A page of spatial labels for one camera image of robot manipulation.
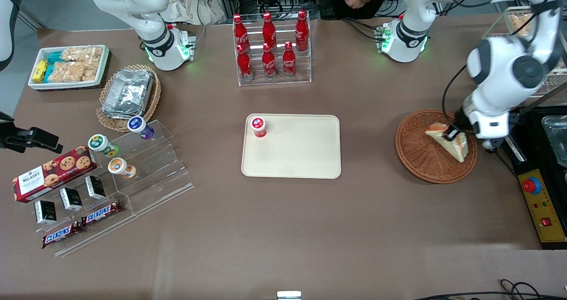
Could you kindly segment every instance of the table surface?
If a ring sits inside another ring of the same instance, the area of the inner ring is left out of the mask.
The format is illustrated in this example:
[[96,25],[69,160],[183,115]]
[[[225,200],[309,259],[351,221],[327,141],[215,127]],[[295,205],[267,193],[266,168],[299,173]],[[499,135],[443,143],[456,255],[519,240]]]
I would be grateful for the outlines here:
[[[565,296],[565,251],[541,251],[519,185],[480,152],[451,185],[423,182],[396,156],[407,114],[440,108],[448,80],[495,15],[439,17],[410,64],[377,54],[340,21],[314,21],[313,82],[241,90],[231,26],[210,26],[194,62],[158,72],[155,114],[173,133],[196,185],[87,247],[59,258],[40,249],[32,215],[14,209],[11,180],[53,158],[0,151],[0,294],[25,299],[411,299],[498,290],[499,278]],[[384,19],[373,19],[381,23]],[[198,27],[190,28],[199,32]],[[110,73],[148,64],[131,30],[40,30],[40,46],[106,44]],[[465,74],[449,91],[455,110],[474,89]],[[39,93],[27,87],[19,127],[38,126],[74,148],[110,138],[95,110],[101,90]],[[251,113],[332,114],[341,124],[338,179],[263,179],[241,173]]]

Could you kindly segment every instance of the white tray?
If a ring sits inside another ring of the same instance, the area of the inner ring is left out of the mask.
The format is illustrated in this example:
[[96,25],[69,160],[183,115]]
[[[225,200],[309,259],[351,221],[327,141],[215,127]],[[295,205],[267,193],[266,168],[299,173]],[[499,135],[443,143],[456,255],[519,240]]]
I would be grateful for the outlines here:
[[[267,134],[254,135],[261,116]],[[250,114],[246,118],[241,170],[248,177],[335,179],[341,174],[341,137],[332,115]]]
[[[61,82],[61,83],[36,83],[32,80],[32,75],[34,74],[37,64],[39,64],[41,59],[47,60],[47,56],[51,52],[63,52],[65,48],[68,47],[80,47],[87,48],[89,46],[101,47],[103,49],[101,54],[101,61],[99,62],[99,67],[97,68],[97,75],[93,81],[85,82]],[[105,74],[105,67],[108,60],[108,48],[105,45],[81,45],[81,46],[61,46],[61,47],[45,47],[41,48],[37,53],[36,61],[34,62],[34,67],[32,68],[30,78],[28,79],[28,85],[34,90],[73,90],[80,88],[87,88],[91,86],[97,86],[101,83],[103,76]]]

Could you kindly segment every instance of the brown woven basket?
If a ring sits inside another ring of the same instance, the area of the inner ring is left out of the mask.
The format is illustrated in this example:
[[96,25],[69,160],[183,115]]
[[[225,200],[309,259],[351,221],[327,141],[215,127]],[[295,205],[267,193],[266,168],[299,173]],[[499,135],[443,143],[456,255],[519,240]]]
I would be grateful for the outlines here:
[[473,135],[466,136],[468,154],[460,163],[425,130],[433,123],[446,123],[441,110],[413,112],[401,121],[396,131],[396,151],[401,162],[417,177],[431,183],[455,183],[468,175],[476,164],[478,150]]
[[[159,82],[158,75],[155,73],[154,70],[152,70],[150,67],[145,65],[139,65],[139,64],[129,65],[122,69],[147,70],[148,72],[154,74],[154,84],[152,85],[150,92],[150,99],[148,100],[148,105],[146,106],[146,113],[144,114],[144,120],[149,122],[150,118],[155,112],[155,109],[158,107],[159,97],[162,94],[162,84],[160,84]],[[114,81],[115,77],[116,77],[116,73],[112,75],[112,77],[108,80],[107,84],[105,85],[105,88],[103,88],[103,91],[101,92],[101,96],[99,97],[99,100],[101,101],[101,105],[105,102],[106,96],[108,95],[108,90],[112,85],[112,82]],[[118,132],[129,132],[128,126],[126,126],[128,124],[128,120],[118,120],[116,118],[109,118],[103,113],[102,108],[97,109],[97,117],[99,118],[99,122],[101,122],[101,124],[106,128],[110,128]]]

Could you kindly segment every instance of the small black box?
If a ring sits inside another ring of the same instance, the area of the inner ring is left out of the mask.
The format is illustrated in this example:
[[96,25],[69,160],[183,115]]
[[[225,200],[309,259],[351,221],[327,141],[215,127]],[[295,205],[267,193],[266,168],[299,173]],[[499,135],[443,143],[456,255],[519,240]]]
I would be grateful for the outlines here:
[[104,197],[106,197],[105,189],[103,188],[103,182],[99,177],[88,175],[85,178],[85,183],[87,183],[89,196],[93,197],[94,199],[103,199]]
[[57,221],[55,216],[55,203],[52,201],[39,200],[34,203],[37,223],[50,224]]
[[80,210],[83,207],[81,202],[81,197],[79,192],[71,188],[61,188],[59,189],[59,195],[61,196],[61,201],[63,201],[63,207],[67,210]]

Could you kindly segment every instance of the person's hand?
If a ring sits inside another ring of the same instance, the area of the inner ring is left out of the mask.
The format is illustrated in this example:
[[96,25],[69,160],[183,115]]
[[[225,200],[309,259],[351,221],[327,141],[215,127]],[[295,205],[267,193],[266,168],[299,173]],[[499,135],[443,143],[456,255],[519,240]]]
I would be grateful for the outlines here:
[[351,9],[360,9],[364,5],[364,3],[362,3],[362,1],[360,0],[345,0],[345,3]]

